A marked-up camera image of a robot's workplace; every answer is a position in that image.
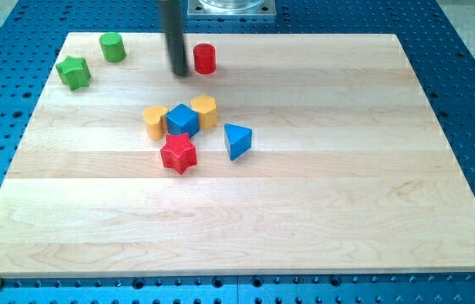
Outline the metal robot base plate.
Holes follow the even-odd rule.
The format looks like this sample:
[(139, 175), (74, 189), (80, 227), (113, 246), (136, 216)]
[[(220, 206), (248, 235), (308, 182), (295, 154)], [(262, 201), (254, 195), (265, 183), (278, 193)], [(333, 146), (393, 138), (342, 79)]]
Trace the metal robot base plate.
[(186, 0), (189, 17), (275, 17), (275, 0)]

